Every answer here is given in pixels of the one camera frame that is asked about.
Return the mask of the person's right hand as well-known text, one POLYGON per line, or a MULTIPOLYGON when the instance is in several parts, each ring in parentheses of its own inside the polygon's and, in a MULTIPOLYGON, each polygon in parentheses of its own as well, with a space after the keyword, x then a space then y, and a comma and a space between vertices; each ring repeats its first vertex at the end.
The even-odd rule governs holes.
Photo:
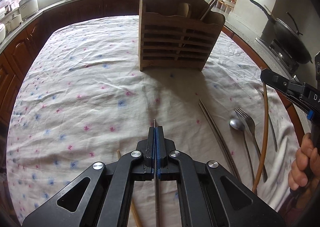
POLYGON ((291 164, 288 184, 292 190, 306 187, 306 191, 313 193, 319 183, 319 154, 311 140, 311 133, 303 137, 300 148, 296 152, 296 159, 291 164))

